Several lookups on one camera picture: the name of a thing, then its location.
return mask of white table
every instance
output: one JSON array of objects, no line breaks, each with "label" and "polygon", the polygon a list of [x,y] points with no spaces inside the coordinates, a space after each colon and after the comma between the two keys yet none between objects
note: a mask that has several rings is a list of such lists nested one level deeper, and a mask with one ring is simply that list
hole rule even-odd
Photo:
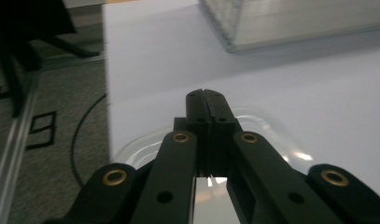
[{"label": "white table", "polygon": [[266,111],[380,195],[380,30],[230,54],[196,0],[104,6],[110,158],[185,116],[185,95]]}]

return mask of gray carpet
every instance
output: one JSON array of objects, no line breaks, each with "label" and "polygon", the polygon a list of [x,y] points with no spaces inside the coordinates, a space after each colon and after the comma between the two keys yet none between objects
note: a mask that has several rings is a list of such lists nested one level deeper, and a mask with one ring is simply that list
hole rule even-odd
[{"label": "gray carpet", "polygon": [[[35,115],[57,112],[55,143],[25,151],[8,223],[41,223],[68,211],[79,191],[70,164],[73,133],[86,110],[104,93],[104,63],[67,67],[41,75]],[[30,135],[28,144],[48,140],[46,137],[38,133]],[[75,158],[84,181],[108,163],[106,101],[95,107],[83,123]]]},{"label": "gray carpet", "polygon": [[[76,23],[76,35],[60,38],[88,50],[103,50],[101,8],[84,7],[70,11]],[[71,56],[40,41],[32,42],[43,59]],[[43,72],[40,76],[34,115],[56,112],[54,144],[26,150],[21,163],[8,223],[42,223],[50,217],[61,217],[79,192],[70,163],[70,144],[75,129],[89,107],[103,94],[104,62],[87,63]],[[0,101],[0,155],[7,140],[11,122],[9,100]],[[50,118],[38,119],[36,127],[48,124]],[[49,132],[29,135],[28,145],[49,140]],[[91,174],[108,163],[106,100],[101,101],[85,119],[75,147],[77,170],[86,182]]]}]

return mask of screw hole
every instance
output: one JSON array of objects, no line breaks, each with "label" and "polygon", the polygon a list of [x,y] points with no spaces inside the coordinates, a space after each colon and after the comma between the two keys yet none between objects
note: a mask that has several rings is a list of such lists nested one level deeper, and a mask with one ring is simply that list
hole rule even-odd
[{"label": "screw hole", "polygon": [[349,185],[349,180],[346,176],[341,173],[333,170],[324,170],[321,172],[321,177],[332,185],[338,187],[346,187]]},{"label": "screw hole", "polygon": [[173,200],[173,194],[169,191],[160,192],[157,196],[159,203],[169,203]]},{"label": "screw hole", "polygon": [[304,203],[305,202],[305,199],[303,198],[303,196],[301,196],[301,194],[294,193],[294,192],[289,193],[289,199],[294,203]]},{"label": "screw hole", "polygon": [[255,134],[245,133],[242,135],[242,140],[248,143],[256,143],[259,139]]},{"label": "screw hole", "polygon": [[175,139],[176,142],[184,143],[190,140],[190,136],[186,133],[177,133],[173,136],[173,139]]},{"label": "screw hole", "polygon": [[121,169],[112,170],[112,171],[107,172],[103,176],[103,183],[107,186],[116,186],[122,183],[123,181],[125,181],[127,176],[128,175],[126,174],[124,170],[121,170]]}]

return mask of black cable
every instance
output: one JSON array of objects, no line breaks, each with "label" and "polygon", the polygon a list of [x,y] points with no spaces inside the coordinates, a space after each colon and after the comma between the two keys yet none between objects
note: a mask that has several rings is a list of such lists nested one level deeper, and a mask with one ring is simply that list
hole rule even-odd
[{"label": "black cable", "polygon": [[82,116],[81,120],[79,121],[78,126],[76,127],[76,131],[74,132],[73,140],[71,141],[71,147],[70,147],[71,168],[73,171],[73,175],[76,178],[76,181],[78,182],[78,184],[81,188],[84,186],[84,184],[81,180],[81,177],[79,176],[79,173],[78,173],[78,170],[76,167],[76,161],[74,160],[74,149],[76,146],[77,135],[78,135],[79,129],[81,128],[82,123],[84,122],[85,118],[88,117],[88,115],[97,106],[97,104],[99,104],[105,98],[106,98],[106,94],[104,94],[99,99],[97,99],[96,102],[94,102],[93,105],[91,105],[91,107],[87,110],[87,112],[84,114],[84,116]]}]

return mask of metal frame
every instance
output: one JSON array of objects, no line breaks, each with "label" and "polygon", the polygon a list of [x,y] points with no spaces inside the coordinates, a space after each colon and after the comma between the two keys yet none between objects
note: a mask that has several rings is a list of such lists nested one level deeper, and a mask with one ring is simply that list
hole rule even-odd
[{"label": "metal frame", "polygon": [[104,59],[105,56],[102,53],[99,56],[85,59],[63,58],[49,60],[45,62],[45,66],[40,71],[26,74],[28,79],[23,85],[24,92],[27,93],[26,100],[21,113],[12,121],[4,154],[0,160],[0,224],[7,223],[8,220],[16,182],[21,169],[21,161],[26,148],[40,75],[44,71],[84,63],[96,63]]}]

